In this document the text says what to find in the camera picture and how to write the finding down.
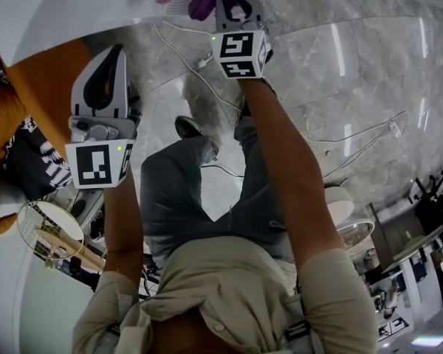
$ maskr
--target shoe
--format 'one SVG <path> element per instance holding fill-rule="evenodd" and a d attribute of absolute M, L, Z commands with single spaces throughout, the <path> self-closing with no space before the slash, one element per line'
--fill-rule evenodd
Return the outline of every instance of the shoe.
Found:
<path fill-rule="evenodd" d="M 275 90 L 272 88 L 272 86 L 267 82 L 266 79 L 261 78 L 259 79 L 259 81 L 261 81 L 263 84 L 266 84 L 267 86 L 269 86 L 269 89 L 271 89 L 272 93 L 274 93 L 274 95 L 277 97 L 277 93 L 275 93 Z M 243 105 L 243 110 L 241 110 L 241 113 L 238 117 L 238 122 L 236 123 L 236 125 L 238 125 L 240 123 L 240 121 L 243 119 L 243 117 L 251 117 L 251 110 L 250 107 L 248 106 L 248 102 L 246 101 L 246 98 L 244 99 L 244 105 Z"/>
<path fill-rule="evenodd" d="M 196 122 L 190 117 L 179 115 L 174 122 L 174 126 L 176 126 L 176 131 L 180 139 L 190 139 L 197 136 L 205 136 L 202 133 L 199 125 L 197 125 Z M 209 139 L 213 147 L 213 160 L 216 160 L 216 155 L 219 153 L 219 146 L 210 137 Z"/>
<path fill-rule="evenodd" d="M 103 227 L 105 226 L 105 206 L 97 212 L 95 219 L 90 222 L 90 239 L 94 243 L 99 243 L 105 238 L 103 236 Z"/>

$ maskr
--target white cable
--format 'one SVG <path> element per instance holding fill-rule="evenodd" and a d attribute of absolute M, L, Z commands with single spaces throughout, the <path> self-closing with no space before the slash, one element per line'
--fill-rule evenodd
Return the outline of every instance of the white cable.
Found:
<path fill-rule="evenodd" d="M 374 129 L 374 128 L 382 127 L 383 125 L 386 125 L 386 124 L 392 122 L 392 121 L 393 121 L 395 118 L 397 118 L 398 116 L 400 116 L 400 115 L 402 115 L 402 114 L 406 114 L 406 113 L 407 113 L 407 111 L 402 111 L 402 112 L 398 113 L 395 117 L 393 117 L 393 118 L 391 118 L 390 120 L 388 120 L 387 122 L 381 123 L 381 124 L 379 124 L 379 125 L 377 125 L 377 126 L 373 126 L 372 128 L 368 128 L 368 129 L 366 129 L 366 130 L 364 130 L 364 131 L 361 131 L 361 132 L 359 132 L 359 133 L 356 133 L 355 135 L 351 135 L 350 137 L 353 137 L 353 136 L 359 135 L 360 133 L 365 133 L 366 131 L 370 131 L 370 130 L 372 130 L 372 129 Z M 402 134 L 407 130 L 407 127 L 408 127 L 408 115 L 407 115 L 407 124 L 405 125 L 404 130 L 402 131 Z M 387 135 L 390 135 L 390 134 L 392 134 L 392 133 L 391 133 L 391 132 L 390 132 L 390 133 L 389 133 L 389 132 L 387 132 L 387 133 L 381 133 L 379 136 L 377 136 L 376 138 L 372 139 L 372 140 L 371 140 L 371 141 L 370 141 L 365 147 L 361 148 L 361 149 L 358 150 L 356 153 L 353 153 L 353 154 L 352 154 L 350 157 L 348 157 L 348 158 L 346 159 L 346 161 L 343 162 L 338 168 L 336 168 L 335 170 L 331 171 L 331 172 L 328 173 L 326 176 L 324 176 L 323 179 L 325 179 L 325 178 L 327 178 L 327 177 L 329 177 L 329 176 L 333 176 L 335 173 L 340 172 L 341 170 L 345 169 L 346 167 L 349 167 L 350 165 L 353 165 L 353 163 L 355 163 L 356 160 L 358 160 L 358 159 L 361 157 L 361 155 L 362 155 L 364 152 L 367 151 L 367 149 L 369 149 L 369 148 L 371 148 L 373 145 L 375 145 L 379 140 L 381 140 L 381 138 L 383 138 L 383 137 L 385 137 L 385 136 L 387 136 Z M 341 139 L 340 141 L 331 141 L 331 142 L 333 142 L 333 143 L 338 143 L 338 142 L 342 142 L 342 141 L 345 140 L 345 139 L 347 139 L 347 138 Z"/>
<path fill-rule="evenodd" d="M 244 175 L 241 176 L 241 175 L 237 174 L 233 169 L 231 169 L 230 167 L 228 167 L 227 164 L 220 164 L 220 165 L 223 165 L 224 167 L 228 168 L 228 170 L 229 170 L 231 173 L 235 173 L 238 177 L 244 177 Z"/>
<path fill-rule="evenodd" d="M 196 29 L 189 29 L 188 27 L 180 27 L 179 25 L 171 24 L 170 22 L 167 22 L 167 21 L 165 21 L 165 20 L 162 20 L 162 22 L 164 22 L 166 25 L 169 25 L 170 27 L 173 27 L 173 28 L 175 28 L 175 29 L 181 30 L 181 31 L 183 31 L 183 32 L 197 32 L 197 33 L 199 33 L 199 34 L 212 35 L 212 34 L 209 33 L 209 32 L 203 32 L 203 31 L 201 31 L 201 30 L 196 30 Z"/>
<path fill-rule="evenodd" d="M 157 35 L 159 36 L 159 38 L 161 39 L 161 41 L 162 42 L 164 42 L 165 44 L 167 44 L 176 54 L 178 54 L 178 56 L 179 56 L 179 58 L 184 62 L 184 64 L 185 64 L 185 66 L 187 67 L 187 68 L 189 68 L 189 70 L 191 71 L 191 72 L 193 72 L 196 76 L 198 76 L 199 77 L 199 79 L 201 80 L 201 81 L 203 81 L 204 83 L 205 83 L 205 85 L 210 89 L 210 91 L 213 93 L 213 95 L 221 102 L 221 103 L 224 103 L 225 105 L 228 105 L 228 106 L 230 106 L 231 108 L 234 108 L 235 110 L 237 110 L 237 111 L 241 111 L 241 109 L 238 107 L 238 106 L 236 106 L 236 105 L 234 105 L 234 104 L 232 104 L 232 103 L 229 103 L 228 101 L 226 101 L 226 100 L 223 100 L 214 90 L 213 90 L 213 88 L 212 88 L 212 86 L 206 81 L 206 79 L 204 79 L 203 78 L 203 76 L 201 76 L 200 75 L 200 73 L 198 73 L 195 69 L 193 69 L 192 67 L 190 67 L 189 66 L 189 63 L 187 63 L 187 61 L 184 59 L 184 57 L 182 56 L 182 54 L 172 45 L 172 44 L 170 44 L 167 40 L 165 40 L 164 39 L 164 37 L 161 35 L 161 33 L 159 32 L 159 29 L 157 28 L 157 25 L 153 22 L 153 26 L 154 26 L 154 29 L 156 30 L 156 33 L 157 33 Z"/>
<path fill-rule="evenodd" d="M 149 292 L 149 287 L 148 287 L 148 276 L 146 275 L 146 270 L 144 267 L 142 268 L 142 275 L 144 276 L 143 285 L 144 285 L 145 291 L 148 296 L 151 296 L 151 293 Z"/>
<path fill-rule="evenodd" d="M 211 33 L 209 33 L 209 32 L 204 32 L 204 31 L 202 31 L 202 30 L 196 30 L 196 29 L 189 29 L 189 28 L 187 28 L 187 27 L 180 27 L 180 26 L 178 26 L 178 25 L 174 25 L 174 24 L 172 24 L 171 22 L 167 22 L 167 21 L 165 21 L 165 20 L 163 20 L 162 21 L 164 24 L 166 24 L 166 25 L 169 25 L 170 27 L 173 27 L 173 28 L 175 28 L 175 29 L 178 29 L 178 30 L 181 30 L 181 31 L 183 31 L 183 32 L 195 32 L 195 33 L 199 33 L 199 34 L 205 34 L 205 35 L 211 35 Z M 192 69 L 192 67 L 190 67 L 189 66 L 189 64 L 188 64 L 188 62 L 184 59 L 184 57 L 182 56 L 182 54 L 172 45 L 172 44 L 170 44 L 166 39 L 164 39 L 163 38 L 163 36 L 161 35 L 161 33 L 159 32 L 159 29 L 158 29 L 158 27 L 157 27 L 157 25 L 153 22 L 153 25 L 154 25 L 154 29 L 156 30 L 156 33 L 158 34 L 158 36 L 159 36 L 159 38 L 161 39 L 161 41 L 162 42 L 164 42 L 166 45 L 168 45 L 178 56 L 179 56 L 179 58 L 181 58 L 181 60 L 182 60 L 182 62 L 184 62 L 184 64 L 187 66 L 187 68 L 191 71 L 191 72 L 193 72 L 196 76 L 198 76 L 199 77 L 199 79 L 200 80 L 202 80 L 204 83 L 205 83 L 205 85 L 210 89 L 210 91 L 213 93 L 213 95 L 221 102 L 221 103 L 224 103 L 225 105 L 228 105 L 228 106 L 231 106 L 232 108 L 234 108 L 234 109 L 236 109 L 237 111 L 241 111 L 241 109 L 238 107 L 238 106 L 236 106 L 236 105 L 234 105 L 234 104 L 232 104 L 232 103 L 229 103 L 228 101 L 226 101 L 226 100 L 223 100 L 214 90 L 213 90 L 213 88 L 212 88 L 212 86 L 206 81 L 206 79 L 204 79 L 203 78 L 203 76 L 201 76 L 197 71 L 195 71 L 194 69 Z M 204 59 L 204 60 L 201 60 L 201 61 L 199 61 L 199 65 L 198 65 L 198 67 L 199 68 L 203 68 L 203 67 L 205 67 L 206 65 L 207 65 L 207 63 L 211 60 L 213 58 L 213 55 L 210 55 L 210 57 L 209 58 L 207 58 L 207 59 Z M 397 115 L 395 115 L 395 116 L 393 116 L 392 118 L 390 118 L 388 121 L 386 121 L 386 122 L 383 122 L 383 123 L 380 123 L 380 124 L 378 124 L 378 125 L 375 125 L 375 126 L 372 126 L 372 127 L 370 127 L 370 128 L 366 128 L 365 130 L 363 130 L 363 131 L 360 131 L 360 132 L 358 132 L 358 133 L 354 133 L 353 135 L 350 135 L 350 136 L 347 136 L 347 137 L 345 137 L 345 138 L 342 138 L 342 139 L 338 139 L 338 140 L 334 140 L 334 139 L 332 139 L 332 140 L 323 140 L 323 139 L 320 139 L 320 140 L 313 140 L 313 139 L 310 139 L 310 137 L 309 137 L 309 132 L 307 131 L 306 132 L 306 136 L 303 136 L 307 141 L 309 141 L 309 142 L 311 142 L 311 143 L 330 143 L 330 144 L 332 144 L 332 143 L 341 143 L 341 142 L 344 142 L 345 140 L 347 140 L 347 139 L 350 139 L 350 138 L 354 138 L 355 136 L 358 136 L 358 135 L 361 135 L 361 134 L 363 134 L 363 133 L 367 133 L 367 132 L 369 132 L 369 131 L 371 131 L 371 130 L 374 130 L 374 129 L 376 129 L 376 128 L 381 128 L 382 126 L 385 126 L 385 125 L 388 125 L 389 123 L 391 123 L 394 119 L 396 119 L 397 117 L 399 117 L 399 116 L 401 116 L 402 114 L 407 114 L 407 111 L 401 111 L 400 113 L 398 113 Z M 407 125 L 405 126 L 405 128 L 404 128 L 404 131 L 402 132 L 402 133 L 404 133 L 405 132 L 405 130 L 407 129 L 407 127 L 408 127 L 408 121 L 407 121 Z M 358 150 L 356 153 L 353 153 L 350 157 L 348 157 L 347 159 L 346 159 L 346 161 L 345 162 L 343 162 L 338 168 L 336 168 L 335 170 L 333 170 L 333 171 L 331 171 L 331 172 L 329 172 L 326 176 L 324 176 L 323 177 L 323 179 L 325 179 L 325 178 L 327 178 L 327 177 L 329 177 L 329 176 L 333 176 L 335 173 L 337 173 L 337 172 L 340 172 L 341 170 L 343 170 L 343 169 L 345 169 L 346 167 L 349 167 L 350 165 L 353 165 L 353 163 L 355 163 L 356 162 L 356 160 L 358 160 L 360 157 L 361 157 L 361 155 L 363 155 L 364 154 L 364 152 L 366 152 L 367 151 L 367 149 L 369 149 L 369 148 L 371 148 L 373 145 L 375 145 L 381 138 L 383 138 L 384 136 L 386 136 L 386 135 L 388 135 L 389 133 L 386 133 L 386 134 L 383 134 L 383 133 L 381 133 L 379 136 L 377 136 L 376 138 L 374 138 L 374 139 L 372 139 L 365 147 L 363 147 L 362 149 L 360 149 L 360 150 Z"/>
<path fill-rule="evenodd" d="M 308 132 L 308 131 L 307 131 L 307 133 L 306 133 L 306 139 L 307 139 L 309 142 L 311 142 L 311 143 L 341 143 L 341 142 L 344 142 L 344 141 L 347 140 L 347 139 L 354 138 L 355 136 L 361 135 L 362 133 L 367 133 L 368 131 L 371 131 L 371 130 L 374 130 L 374 129 L 376 129 L 376 128 L 381 128 L 382 126 L 388 125 L 388 124 L 391 123 L 394 119 L 396 119 L 397 117 L 400 117 L 400 116 L 403 115 L 403 114 L 407 114 L 407 111 L 401 111 L 400 113 L 394 115 L 392 118 L 390 118 L 390 119 L 389 119 L 388 121 L 386 121 L 386 122 L 380 123 L 380 124 L 375 125 L 375 126 L 372 126 L 372 127 L 370 127 L 370 128 L 366 128 L 365 130 L 360 131 L 359 133 L 354 133 L 353 135 L 347 136 L 347 137 L 342 138 L 342 139 L 339 139 L 339 140 L 334 140 L 334 139 L 330 139 L 330 140 L 323 140 L 323 139 L 321 139 L 321 140 L 313 140 L 313 139 L 310 139 L 310 137 L 309 137 L 309 132 Z"/>

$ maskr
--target power cord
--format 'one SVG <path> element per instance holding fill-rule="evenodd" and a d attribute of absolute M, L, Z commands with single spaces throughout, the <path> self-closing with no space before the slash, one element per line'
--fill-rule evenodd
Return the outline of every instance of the power cord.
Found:
<path fill-rule="evenodd" d="M 228 173 L 230 176 L 232 177 L 239 177 L 239 178 L 244 178 L 244 176 L 240 176 L 239 174 L 236 174 L 235 172 L 233 172 L 232 169 L 230 169 L 233 173 L 228 172 L 226 169 L 224 169 L 223 167 L 221 167 L 220 165 L 203 165 L 202 168 L 220 168 L 221 170 L 223 170 L 225 173 Z"/>
<path fill-rule="evenodd" d="M 143 284 L 144 284 L 145 291 L 148 296 L 151 296 L 151 293 L 149 292 L 149 287 L 148 287 L 148 275 L 146 274 L 146 270 L 144 269 L 144 267 L 142 268 L 142 275 L 144 277 Z"/>
<path fill-rule="evenodd" d="M 234 108 L 235 110 L 237 110 L 237 111 L 241 111 L 241 109 L 238 107 L 238 106 L 236 106 L 236 105 L 234 105 L 234 104 L 232 104 L 232 103 L 229 103 L 228 101 L 226 101 L 226 100 L 223 100 L 214 90 L 213 90 L 213 88 L 212 88 L 212 86 L 206 81 L 206 79 L 204 79 L 203 78 L 203 76 L 201 76 L 200 75 L 200 73 L 198 73 L 195 69 L 193 69 L 192 67 L 190 67 L 189 66 L 189 63 L 187 63 L 187 61 L 185 60 L 185 58 L 182 56 L 182 54 L 172 45 L 172 44 L 170 44 L 167 40 L 165 40 L 165 38 L 161 35 L 161 33 L 159 32 L 159 29 L 158 29 L 158 27 L 157 27 L 157 25 L 156 25 L 156 23 L 154 23 L 153 22 L 153 26 L 154 26 L 154 29 L 156 30 L 156 34 L 159 36 L 159 38 L 161 39 L 161 41 L 162 42 L 164 42 L 166 45 L 168 45 L 176 54 L 178 54 L 178 56 L 179 56 L 179 58 L 182 60 L 182 62 L 184 62 L 184 64 L 185 64 L 185 66 L 187 67 L 187 68 L 189 68 L 189 70 L 192 72 L 192 73 L 194 73 L 201 81 L 203 81 L 204 83 L 205 83 L 205 85 L 210 89 L 210 91 L 213 93 L 213 95 L 221 102 L 221 103 L 224 103 L 225 105 L 228 105 L 228 106 L 230 106 L 231 108 Z"/>
<path fill-rule="evenodd" d="M 310 139 L 310 138 L 308 137 L 308 134 L 307 134 L 307 140 L 309 140 L 309 141 L 312 142 L 312 143 L 341 143 L 341 142 L 344 142 L 344 141 L 347 140 L 347 139 L 353 138 L 353 137 L 358 136 L 358 135 L 360 135 L 360 134 L 362 134 L 362 133 L 366 133 L 366 132 L 371 131 L 371 130 L 374 130 L 374 129 L 376 129 L 376 128 L 381 128 L 381 127 L 383 127 L 383 126 L 385 126 L 385 125 L 389 125 L 390 123 L 392 123 L 392 122 L 394 121 L 394 119 L 396 119 L 397 117 L 399 117 L 399 116 L 401 116 L 401 115 L 403 115 L 403 114 L 405 114 L 406 117 L 407 117 L 407 123 L 406 123 L 406 125 L 405 125 L 403 131 L 400 133 L 400 135 L 402 135 L 402 134 L 407 130 L 407 127 L 408 127 L 408 112 L 407 112 L 407 111 L 401 111 L 400 113 L 398 113 L 398 114 L 395 115 L 394 117 L 390 118 L 390 119 L 389 119 L 388 121 L 386 121 L 386 122 L 383 122 L 383 123 L 380 123 L 380 124 L 378 124 L 378 125 L 372 126 L 372 127 L 367 128 L 367 129 L 365 129 L 365 130 L 363 130 L 363 131 L 360 131 L 359 133 L 355 133 L 355 134 L 353 134 L 353 135 L 347 136 L 346 138 L 343 138 L 343 139 L 339 139 L 339 140 L 312 140 L 312 139 Z M 350 157 L 348 157 L 348 158 L 346 159 L 346 161 L 343 162 L 338 168 L 336 168 L 335 170 L 329 172 L 326 176 L 324 176 L 323 179 L 325 179 L 325 178 L 327 178 L 327 177 L 329 177 L 329 176 L 333 176 L 335 173 L 338 173 L 338 172 L 340 172 L 341 170 L 345 169 L 346 167 L 349 167 L 350 165 L 353 165 L 353 163 L 355 163 L 355 162 L 361 157 L 361 155 L 363 155 L 364 152 L 367 151 L 367 149 L 369 149 L 369 148 L 371 148 L 373 145 L 375 145 L 379 140 L 381 140 L 381 138 L 383 138 L 383 137 L 385 137 L 385 136 L 387 136 L 387 135 L 391 135 L 392 133 L 393 133 L 393 131 L 392 131 L 392 129 L 391 129 L 391 132 L 381 133 L 379 136 L 376 136 L 376 137 L 375 137 L 374 139 L 372 139 L 372 140 L 371 140 L 371 141 L 370 141 L 365 147 L 361 148 L 361 149 L 358 150 L 356 153 L 353 153 Z"/>
<path fill-rule="evenodd" d="M 175 25 L 175 24 L 172 24 L 172 23 L 170 23 L 170 22 L 168 22 L 168 21 L 162 21 L 164 24 L 166 24 L 166 25 L 168 25 L 168 26 L 170 26 L 170 27 L 173 27 L 173 28 L 175 28 L 175 29 L 178 29 L 178 30 L 181 30 L 181 31 L 183 31 L 183 32 L 195 32 L 195 33 L 198 33 L 198 34 L 204 34 L 204 35 L 211 35 L 211 33 L 209 33 L 209 32 L 204 32 L 204 31 L 202 31 L 202 30 L 196 30 L 196 29 L 189 29 L 189 28 L 187 28 L 187 27 L 180 27 L 179 25 Z M 153 26 L 154 26 L 154 29 L 156 30 L 156 33 L 157 33 L 157 35 L 159 36 L 159 38 L 161 39 L 161 41 L 162 42 L 164 42 L 167 46 L 169 46 L 169 48 L 171 48 L 178 56 L 179 56 L 179 58 L 182 60 L 182 62 L 184 62 L 184 64 L 187 66 L 187 68 L 191 71 L 191 72 L 193 72 L 197 77 L 199 77 L 199 79 L 200 80 L 202 80 L 204 83 L 205 83 L 205 85 L 210 89 L 210 91 L 213 93 L 213 95 L 221 102 L 221 103 L 224 103 L 225 105 L 228 105 L 228 106 L 230 106 L 230 107 L 232 107 L 232 108 L 234 108 L 234 109 L 236 109 L 237 111 L 241 111 L 241 109 L 238 107 L 238 106 L 236 106 L 236 105 L 234 105 L 234 104 L 232 104 L 232 103 L 229 103 L 228 101 L 226 101 L 226 100 L 223 100 L 214 90 L 213 90 L 213 88 L 212 88 L 212 86 L 206 81 L 206 79 L 204 79 L 203 78 L 203 76 L 201 76 L 197 71 L 195 71 L 192 67 L 190 67 L 189 66 L 189 64 L 188 64 L 188 62 L 184 59 L 184 57 L 182 56 L 182 54 L 172 45 L 172 44 L 170 44 L 162 35 L 161 35 L 161 33 L 159 32 L 159 29 L 158 29 L 158 27 L 157 27 L 157 25 L 153 22 Z M 201 60 L 201 61 L 199 61 L 199 63 L 198 63 L 198 67 L 199 67 L 199 69 L 200 68 L 203 68 L 203 67 L 205 67 L 206 65 L 207 65 L 207 63 L 210 61 L 210 60 L 212 60 L 212 58 L 213 58 L 213 54 L 211 54 L 207 59 L 204 59 L 204 60 Z M 356 137 L 356 136 L 358 136 L 358 135 L 361 135 L 361 134 L 363 134 L 363 133 L 367 133 L 367 132 L 369 132 L 369 131 L 372 131 L 372 130 L 375 130 L 375 129 L 377 129 L 377 128 L 381 128 L 381 127 L 383 127 L 383 126 L 385 126 L 385 125 L 390 125 L 392 122 L 394 122 L 394 119 L 396 119 L 397 117 L 399 117 L 399 116 L 401 116 L 401 115 L 403 115 L 403 114 L 406 114 L 407 115 L 407 124 L 405 125 L 405 127 L 404 127 L 404 130 L 402 131 L 402 132 L 399 132 L 401 135 L 402 135 L 402 133 L 404 133 L 405 132 L 405 130 L 407 130 L 407 127 L 408 127 L 408 112 L 407 111 L 401 111 L 400 113 L 398 113 L 397 115 L 395 115 L 394 117 L 392 117 L 392 118 L 390 118 L 388 121 L 386 121 L 386 122 L 383 122 L 383 123 L 380 123 L 380 124 L 378 124 L 378 125 L 375 125 L 375 126 L 372 126 L 372 127 L 370 127 L 370 128 L 366 128 L 365 130 L 363 130 L 363 131 L 360 131 L 360 132 L 358 132 L 358 133 L 355 133 L 355 134 L 353 134 L 353 135 L 350 135 L 350 136 L 347 136 L 347 137 L 345 137 L 345 138 L 342 138 L 342 139 L 338 139 L 338 140 L 335 140 L 335 139 L 330 139 L 330 140 L 325 140 L 325 139 L 320 139 L 320 140 L 313 140 L 313 139 L 310 139 L 309 138 L 309 133 L 307 132 L 306 133 L 306 136 L 303 136 L 304 137 L 304 139 L 305 140 L 307 140 L 308 142 L 311 142 L 311 143 L 330 143 L 330 144 L 337 144 L 337 143 L 341 143 L 341 142 L 344 142 L 345 140 L 347 140 L 347 139 L 350 139 L 350 138 L 354 138 L 354 137 Z M 387 135 L 390 135 L 391 133 L 389 133 L 389 132 L 387 132 L 387 133 L 381 133 L 379 136 L 377 136 L 377 137 L 375 137 L 374 139 L 372 139 L 365 147 L 363 147 L 362 149 L 360 149 L 360 150 L 358 150 L 356 153 L 353 153 L 350 157 L 348 157 L 347 159 L 346 159 L 346 161 L 345 162 L 343 162 L 338 168 L 336 168 L 336 169 L 334 169 L 333 171 L 331 171 L 331 172 L 329 172 L 326 176 L 324 176 L 323 177 L 323 179 L 325 179 L 325 178 L 327 178 L 327 177 L 329 177 L 329 176 L 333 176 L 335 173 L 338 173 L 338 172 L 340 172 L 341 170 L 343 170 L 343 169 L 345 169 L 346 167 L 349 167 L 350 165 L 353 165 L 353 163 L 355 163 L 360 157 L 361 157 L 361 155 L 363 155 L 364 154 L 364 152 L 366 152 L 367 151 L 367 149 L 369 149 L 369 148 L 371 148 L 373 145 L 375 145 L 379 140 L 381 140 L 381 138 L 383 138 L 383 137 L 385 137 L 385 136 L 387 136 Z M 233 172 L 233 174 L 232 173 L 230 173 L 230 172 L 228 172 L 227 170 L 225 170 L 223 167 L 220 167 L 219 165 L 205 165 L 205 166 L 203 166 L 203 167 L 218 167 L 218 168 L 220 168 L 220 169 L 222 169 L 224 172 L 226 172 L 226 173 L 228 173 L 229 175 L 231 175 L 231 176 L 233 176 L 233 177 L 243 177 L 243 176 L 240 176 L 240 175 L 238 175 L 238 174 L 236 174 L 235 172 Z"/>

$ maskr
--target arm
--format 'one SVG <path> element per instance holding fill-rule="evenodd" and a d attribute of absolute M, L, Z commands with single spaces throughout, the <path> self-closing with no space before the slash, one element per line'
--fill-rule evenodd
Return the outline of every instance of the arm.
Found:
<path fill-rule="evenodd" d="M 130 167 L 126 179 L 104 195 L 107 260 L 97 290 L 74 327 L 73 353 L 93 353 L 97 348 L 110 353 L 119 337 L 108 327 L 120 325 L 138 301 L 142 223 Z"/>
<path fill-rule="evenodd" d="M 250 106 L 299 269 L 322 251 L 343 248 L 326 206 L 320 167 L 270 88 L 258 80 L 240 80 L 239 84 Z"/>
<path fill-rule="evenodd" d="M 391 287 L 387 291 L 385 296 L 386 302 L 385 307 L 391 309 L 397 305 L 397 300 L 399 298 L 399 284 L 396 280 L 391 281 Z"/>
<path fill-rule="evenodd" d="M 128 167 L 125 180 L 105 195 L 105 244 L 108 251 L 103 271 L 116 271 L 140 286 L 143 236 L 134 179 Z"/>
<path fill-rule="evenodd" d="M 374 304 L 333 224 L 314 154 L 268 86 L 240 86 L 284 214 L 307 321 L 325 353 L 375 353 Z"/>

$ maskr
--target shirt sleeve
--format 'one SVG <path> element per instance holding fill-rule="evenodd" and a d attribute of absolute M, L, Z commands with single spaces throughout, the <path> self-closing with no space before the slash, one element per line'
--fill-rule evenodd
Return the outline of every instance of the shirt sleeve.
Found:
<path fill-rule="evenodd" d="M 306 320 L 325 353 L 376 353 L 374 303 L 343 249 L 309 259 L 298 273 Z"/>
<path fill-rule="evenodd" d="M 118 335 L 108 329 L 119 326 L 137 301 L 138 290 L 129 278 L 114 271 L 103 272 L 94 296 L 74 327 L 72 353 L 112 353 Z"/>

